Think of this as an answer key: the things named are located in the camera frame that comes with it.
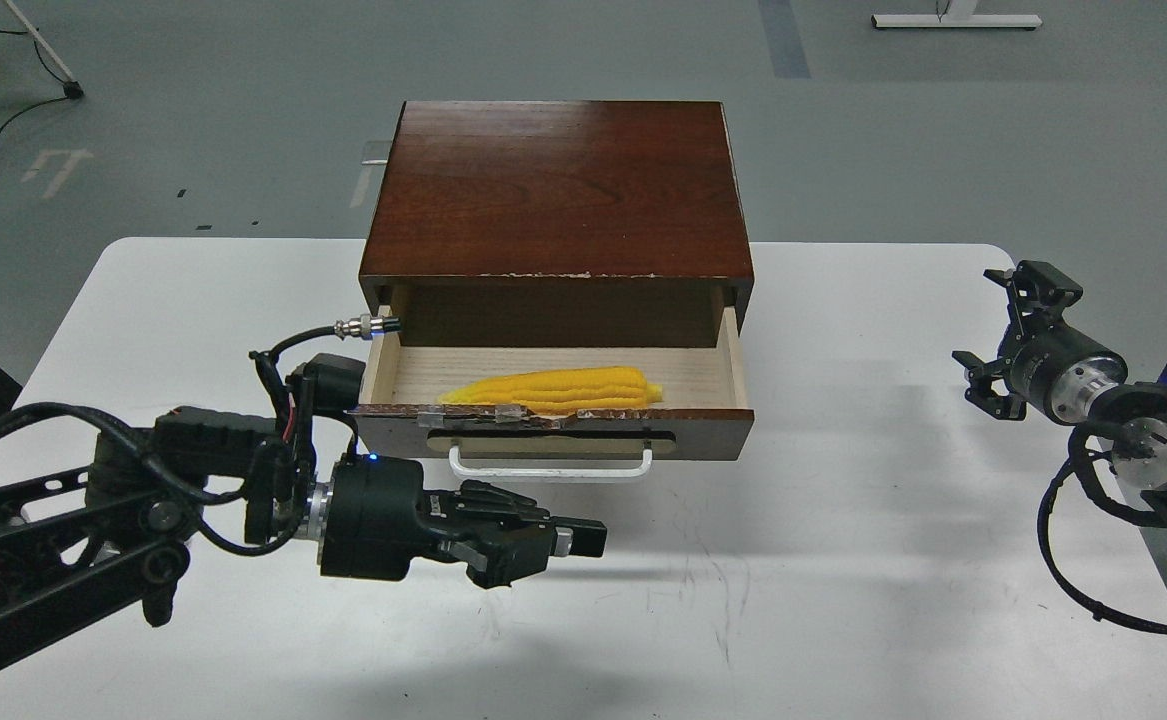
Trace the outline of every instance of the cable connector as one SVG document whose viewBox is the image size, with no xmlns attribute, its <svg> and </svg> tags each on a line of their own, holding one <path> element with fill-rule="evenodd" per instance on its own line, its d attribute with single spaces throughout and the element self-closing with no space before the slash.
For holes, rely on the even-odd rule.
<svg viewBox="0 0 1167 720">
<path fill-rule="evenodd" d="M 385 315 L 382 319 L 365 313 L 350 320 L 336 320 L 335 334 L 338 340 L 344 337 L 359 337 L 371 340 L 387 333 L 400 333 L 401 320 L 396 315 Z"/>
</svg>

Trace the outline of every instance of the yellow corn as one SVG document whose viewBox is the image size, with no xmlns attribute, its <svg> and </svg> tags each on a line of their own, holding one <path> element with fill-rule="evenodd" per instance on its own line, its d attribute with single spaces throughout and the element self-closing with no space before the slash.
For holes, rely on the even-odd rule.
<svg viewBox="0 0 1167 720">
<path fill-rule="evenodd" d="M 650 407 L 662 386 L 626 365 L 501 375 L 438 398 L 442 405 L 524 405 L 539 415 L 566 415 L 593 407 Z"/>
</svg>

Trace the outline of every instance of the wooden lid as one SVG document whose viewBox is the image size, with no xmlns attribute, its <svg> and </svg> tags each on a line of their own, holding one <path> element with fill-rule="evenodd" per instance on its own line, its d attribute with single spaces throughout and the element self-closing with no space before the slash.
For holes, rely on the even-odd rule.
<svg viewBox="0 0 1167 720">
<path fill-rule="evenodd" d="M 719 102 L 406 102 L 359 266 L 385 288 L 714 284 L 752 254 Z"/>
</svg>

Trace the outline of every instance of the gray floor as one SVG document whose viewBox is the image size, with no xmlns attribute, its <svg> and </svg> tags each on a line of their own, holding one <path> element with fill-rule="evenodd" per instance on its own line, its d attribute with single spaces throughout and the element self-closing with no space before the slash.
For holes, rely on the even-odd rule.
<svg viewBox="0 0 1167 720">
<path fill-rule="evenodd" d="M 1167 356 L 1167 4 L 981 4 L 1039 32 L 871 28 L 927 0 L 20 5 L 88 92 L 0 142 L 20 380 L 118 237 L 365 233 L 359 154 L 406 99 L 724 100 L 753 240 L 994 243 L 1078 279 L 1072 323 L 1133 377 Z M 0 36 L 0 123 L 57 93 Z M 42 151 L 90 155 L 48 200 Z"/>
</svg>

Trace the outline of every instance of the screw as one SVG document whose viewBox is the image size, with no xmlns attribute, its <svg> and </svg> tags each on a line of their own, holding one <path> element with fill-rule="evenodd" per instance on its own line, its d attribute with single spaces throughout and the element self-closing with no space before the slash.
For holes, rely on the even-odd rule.
<svg viewBox="0 0 1167 720">
<path fill-rule="evenodd" d="M 177 551 L 158 547 L 144 558 L 144 580 L 154 585 L 169 583 L 180 579 L 184 568 L 184 559 Z"/>
<path fill-rule="evenodd" d="M 181 520 L 182 511 L 169 499 L 153 502 L 152 506 L 148 506 L 148 527 L 159 533 L 170 532 L 170 530 L 179 527 Z"/>
</svg>

